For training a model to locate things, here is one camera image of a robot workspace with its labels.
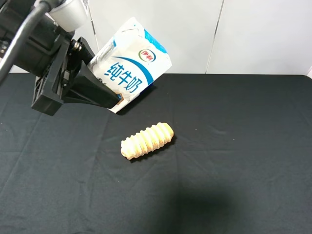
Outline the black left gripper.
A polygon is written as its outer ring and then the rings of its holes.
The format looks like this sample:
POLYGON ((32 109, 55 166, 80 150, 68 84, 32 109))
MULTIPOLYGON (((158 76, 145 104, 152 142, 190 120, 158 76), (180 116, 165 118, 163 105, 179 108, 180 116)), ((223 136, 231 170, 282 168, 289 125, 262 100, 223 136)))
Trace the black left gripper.
POLYGON ((83 37, 73 38, 33 0, 0 2, 0 80, 15 65, 36 76, 32 108, 54 115, 64 103, 81 103, 107 109, 120 101, 89 70, 94 52, 83 37))

